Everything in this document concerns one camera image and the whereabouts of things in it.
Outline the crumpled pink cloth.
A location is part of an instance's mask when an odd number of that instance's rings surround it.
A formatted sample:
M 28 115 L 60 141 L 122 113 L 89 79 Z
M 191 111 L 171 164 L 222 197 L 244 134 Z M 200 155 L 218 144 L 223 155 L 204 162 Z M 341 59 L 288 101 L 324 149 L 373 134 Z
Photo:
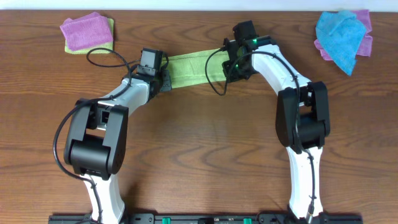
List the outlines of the crumpled pink cloth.
M 373 45 L 373 37 L 370 35 L 370 32 L 373 31 L 373 28 L 371 25 L 369 10 L 362 9 L 351 12 L 356 14 L 357 20 L 359 20 L 366 28 L 366 33 L 362 39 L 361 45 L 359 46 L 359 49 L 356 54 L 364 57 L 370 57 Z M 332 60 L 332 58 L 328 55 L 326 50 L 323 49 L 318 39 L 314 41 L 314 45 L 320 51 L 320 55 L 323 57 L 324 60 L 326 61 Z

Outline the light green cloth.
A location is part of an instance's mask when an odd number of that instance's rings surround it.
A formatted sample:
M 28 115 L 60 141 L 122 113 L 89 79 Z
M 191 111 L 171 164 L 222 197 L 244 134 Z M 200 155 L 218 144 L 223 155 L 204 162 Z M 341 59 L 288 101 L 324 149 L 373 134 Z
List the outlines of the light green cloth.
M 216 49 L 204 50 L 169 57 L 167 70 L 172 81 L 172 89 L 207 83 L 205 64 L 208 57 L 215 51 Z M 210 58 L 207 74 L 211 82 L 226 80 L 221 64 L 227 60 L 229 57 L 226 52 L 216 53 Z

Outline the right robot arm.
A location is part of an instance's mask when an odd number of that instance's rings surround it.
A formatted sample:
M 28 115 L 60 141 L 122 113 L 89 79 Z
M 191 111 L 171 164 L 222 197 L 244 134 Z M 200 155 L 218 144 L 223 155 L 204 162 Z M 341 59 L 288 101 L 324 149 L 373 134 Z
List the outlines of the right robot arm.
M 295 222 L 320 218 L 320 158 L 330 133 L 328 92 L 323 82 L 301 75 L 270 36 L 257 34 L 252 21 L 233 27 L 224 40 L 229 59 L 222 67 L 227 83 L 262 75 L 277 95 L 275 130 L 289 156 L 292 193 L 289 212 Z

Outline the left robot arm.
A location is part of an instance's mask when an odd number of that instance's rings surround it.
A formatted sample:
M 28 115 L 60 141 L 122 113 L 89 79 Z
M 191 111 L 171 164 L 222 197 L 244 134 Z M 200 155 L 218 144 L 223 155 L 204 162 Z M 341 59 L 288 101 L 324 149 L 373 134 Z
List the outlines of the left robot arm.
M 125 203 L 119 192 L 130 115 L 170 87 L 167 63 L 141 61 L 128 68 L 120 85 L 107 95 L 81 99 L 66 116 L 70 120 L 63 158 L 70 175 L 85 183 L 92 213 L 90 223 L 121 223 Z

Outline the crumpled blue cloth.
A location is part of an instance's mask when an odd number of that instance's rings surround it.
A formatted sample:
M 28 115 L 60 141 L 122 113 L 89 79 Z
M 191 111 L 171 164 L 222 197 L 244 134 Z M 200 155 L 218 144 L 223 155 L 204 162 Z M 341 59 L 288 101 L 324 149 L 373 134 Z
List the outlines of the crumpled blue cloth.
M 356 54 L 366 33 L 366 27 L 351 11 L 322 12 L 316 36 L 332 61 L 348 76 L 356 65 Z

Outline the folded green cloth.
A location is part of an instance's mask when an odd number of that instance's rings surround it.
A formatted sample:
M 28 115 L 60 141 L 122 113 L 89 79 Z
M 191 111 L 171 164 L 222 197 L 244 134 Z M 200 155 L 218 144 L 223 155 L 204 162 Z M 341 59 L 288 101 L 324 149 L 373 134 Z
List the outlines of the folded green cloth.
M 108 18 L 108 24 L 109 24 L 109 29 L 111 31 L 111 34 L 114 34 L 114 20 L 111 18 Z M 113 41 L 97 45 L 94 47 L 90 48 L 85 48 L 85 49 L 80 49 L 80 50 L 71 50 L 69 49 L 67 42 L 65 43 L 65 52 L 68 54 L 73 54 L 73 55 L 80 55 L 80 54 L 87 54 L 90 50 L 95 49 L 95 48 L 105 48 L 105 49 L 110 49 L 113 50 Z

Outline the folded pink cloth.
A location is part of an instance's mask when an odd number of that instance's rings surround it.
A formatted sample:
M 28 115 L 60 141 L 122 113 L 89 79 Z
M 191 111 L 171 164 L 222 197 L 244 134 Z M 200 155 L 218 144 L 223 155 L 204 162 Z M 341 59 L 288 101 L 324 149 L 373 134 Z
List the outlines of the folded pink cloth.
M 97 12 L 77 19 L 68 18 L 60 26 L 67 47 L 72 51 L 88 49 L 113 41 L 109 19 Z

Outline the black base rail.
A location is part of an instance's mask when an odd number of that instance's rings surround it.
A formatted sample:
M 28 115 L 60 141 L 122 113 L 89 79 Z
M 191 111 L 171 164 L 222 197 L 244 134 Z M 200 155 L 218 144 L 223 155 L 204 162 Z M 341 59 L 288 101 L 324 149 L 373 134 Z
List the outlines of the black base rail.
M 306 220 L 296 220 L 293 216 L 283 213 L 262 213 L 250 215 L 154 215 L 137 213 L 123 218 L 125 224 L 285 224 L 305 223 Z M 314 224 L 363 224 L 359 215 L 331 215 L 321 213 L 313 218 Z

